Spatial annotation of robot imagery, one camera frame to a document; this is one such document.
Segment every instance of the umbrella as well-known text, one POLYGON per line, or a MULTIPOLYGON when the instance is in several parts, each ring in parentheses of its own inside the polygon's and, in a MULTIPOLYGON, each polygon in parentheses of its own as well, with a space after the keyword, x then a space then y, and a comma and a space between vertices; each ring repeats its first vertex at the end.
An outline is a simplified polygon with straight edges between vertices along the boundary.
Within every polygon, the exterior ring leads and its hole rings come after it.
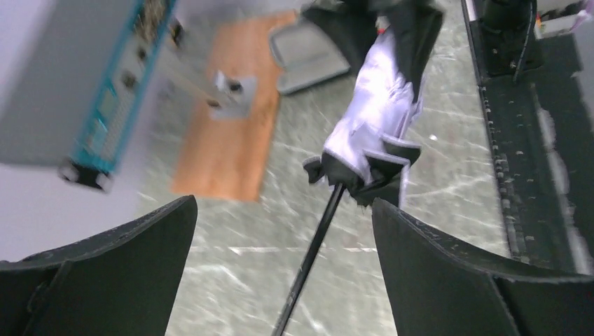
POLYGON ((577 13, 576 21, 572 26, 571 31, 575 32, 577 27, 581 26, 581 24, 591 21, 593 13, 594 0, 586 0, 582 5, 582 9, 577 13))
POLYGON ((422 74, 443 23, 443 14, 435 7, 406 4, 383 11, 390 15, 402 13, 387 16, 390 27, 368 50, 343 118, 326 140, 322 155, 303 165, 310 184, 325 179, 333 192, 277 320, 274 336, 284 334, 344 192, 348 191, 364 207, 375 198, 397 207, 402 205, 408 171, 420 156, 420 147, 403 137, 422 110, 422 74), (397 19, 407 15, 414 18, 409 20, 412 25, 398 28, 397 19))

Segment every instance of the wooden board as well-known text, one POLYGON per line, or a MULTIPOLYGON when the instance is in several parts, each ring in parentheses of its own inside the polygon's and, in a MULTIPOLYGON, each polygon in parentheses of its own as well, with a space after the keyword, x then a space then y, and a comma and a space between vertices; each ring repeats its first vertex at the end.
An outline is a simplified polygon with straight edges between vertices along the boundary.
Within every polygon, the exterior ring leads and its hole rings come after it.
POLYGON ((271 29, 292 23, 294 11, 225 24, 215 38, 209 75, 256 76, 248 118, 214 120, 200 101, 189 125, 173 180, 173 192, 226 200, 259 200, 275 127, 281 69, 268 46, 271 29))

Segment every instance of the black metal rod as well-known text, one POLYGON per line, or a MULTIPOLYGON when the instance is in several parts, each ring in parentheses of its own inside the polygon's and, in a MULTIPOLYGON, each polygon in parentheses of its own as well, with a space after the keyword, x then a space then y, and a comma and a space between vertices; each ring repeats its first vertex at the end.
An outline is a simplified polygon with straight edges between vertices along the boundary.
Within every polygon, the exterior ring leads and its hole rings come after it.
POLYGON ((328 232, 330 222, 332 222, 332 218, 334 217, 334 213, 338 208, 340 198, 343 196, 345 189, 346 187, 341 183, 334 186, 332 196, 330 196, 330 200, 328 201, 328 205, 326 205, 326 210, 322 215, 322 219, 319 221, 308 252, 305 254, 303 262, 301 263, 301 267, 299 268, 299 272, 295 277, 295 281, 291 287, 291 292, 289 292, 289 296, 284 303, 282 313, 277 320, 277 324, 274 331, 272 332, 272 336, 283 336, 286 326, 289 324, 293 310, 295 309, 297 301, 299 300, 299 295, 301 295, 305 282, 308 280, 308 275, 310 275, 310 271, 312 270, 315 259, 319 252, 319 248, 322 247, 322 242, 324 241, 326 232, 328 232))

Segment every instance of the gray marble surface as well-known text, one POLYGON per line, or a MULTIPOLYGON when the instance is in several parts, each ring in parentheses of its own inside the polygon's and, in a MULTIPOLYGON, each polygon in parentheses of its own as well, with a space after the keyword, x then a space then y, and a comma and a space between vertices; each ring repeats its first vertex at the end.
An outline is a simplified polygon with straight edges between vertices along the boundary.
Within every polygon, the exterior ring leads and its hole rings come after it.
MULTIPOLYGON (((200 31, 188 49, 198 67, 207 55, 205 32, 216 20, 300 5, 222 3, 188 28, 200 31)), ((447 14, 427 67, 425 108, 408 133, 422 144, 423 154, 412 169, 405 210, 506 256, 461 4, 440 4, 447 14)), ((353 85, 353 78, 343 78, 281 100, 259 204, 198 200, 198 224, 169 336, 269 335, 329 196, 328 188, 308 185, 302 161, 319 154, 353 85)), ((178 196, 170 193, 170 181, 193 105, 177 90, 161 102, 139 214, 178 196)), ((349 199, 340 205, 287 335, 396 335, 369 210, 349 199)))

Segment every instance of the black base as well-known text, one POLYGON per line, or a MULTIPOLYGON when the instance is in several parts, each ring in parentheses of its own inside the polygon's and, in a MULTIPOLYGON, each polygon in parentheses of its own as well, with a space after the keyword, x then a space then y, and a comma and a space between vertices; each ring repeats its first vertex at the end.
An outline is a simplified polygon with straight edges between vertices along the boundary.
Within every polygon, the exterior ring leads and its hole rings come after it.
MULTIPOLYGON (((474 0, 477 13, 481 3, 474 0)), ((569 177, 572 219, 593 255, 594 136, 574 77, 581 63, 573 36, 538 41, 544 65, 524 73, 514 86, 511 76, 489 75, 479 22, 469 21, 465 0, 462 6, 511 254, 526 263, 574 272, 563 217, 567 212, 555 189, 537 117, 540 107, 552 118, 555 150, 569 177)))
POLYGON ((109 192, 111 189, 111 175, 105 171, 84 167, 68 159, 58 169, 60 177, 70 183, 109 192))

